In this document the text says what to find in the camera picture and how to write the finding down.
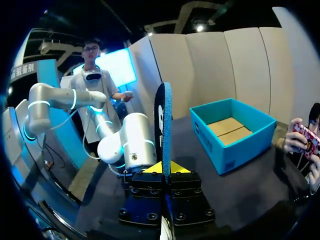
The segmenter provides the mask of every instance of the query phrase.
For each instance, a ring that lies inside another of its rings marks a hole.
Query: vr headset
[[[99,80],[102,77],[100,68],[98,70],[82,71],[82,74],[87,81]]]

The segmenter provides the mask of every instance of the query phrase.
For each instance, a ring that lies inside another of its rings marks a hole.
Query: smartphone
[[[300,149],[301,152],[304,152],[304,156],[309,159],[312,155],[319,156],[320,150],[320,138],[315,135],[312,131],[310,131],[307,127],[303,126],[302,124],[296,123],[293,126],[293,132],[298,132],[305,136],[307,143],[307,149],[303,150]]]

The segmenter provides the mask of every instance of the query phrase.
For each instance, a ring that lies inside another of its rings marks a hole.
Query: controller
[[[132,91],[125,91],[123,94],[124,94],[127,98],[130,98],[130,97],[132,97],[132,96],[134,95],[134,93],[133,93]]]
[[[307,149],[301,150],[301,152],[304,152],[304,156],[309,159],[312,155],[317,155],[320,157],[320,138],[315,135],[312,131],[310,131],[307,127],[296,123],[293,126],[293,132],[298,132],[305,136],[307,143]]]

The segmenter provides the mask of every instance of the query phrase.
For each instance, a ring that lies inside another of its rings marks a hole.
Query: glasses
[[[93,47],[86,47],[86,48],[84,48],[84,51],[85,52],[93,52],[93,51],[95,51],[95,50],[97,50],[98,48],[96,47],[96,46],[93,46]]]

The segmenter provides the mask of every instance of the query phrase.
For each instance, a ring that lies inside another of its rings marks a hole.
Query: hand
[[[129,102],[131,99],[133,99],[134,98],[134,96],[132,95],[132,96],[126,96],[125,94],[124,94],[124,97],[122,98],[123,99],[123,101],[125,102],[125,103],[127,103],[127,102]]]
[[[318,186],[320,185],[320,159],[317,155],[312,155],[310,158],[310,161],[313,162],[313,164],[310,165],[309,172],[309,187],[312,192],[316,192]]]
[[[295,124],[301,124],[301,118],[295,118],[291,121],[286,135],[284,137],[282,149],[287,154],[288,152],[301,153],[302,150],[307,149],[307,139],[299,132],[293,132]]]

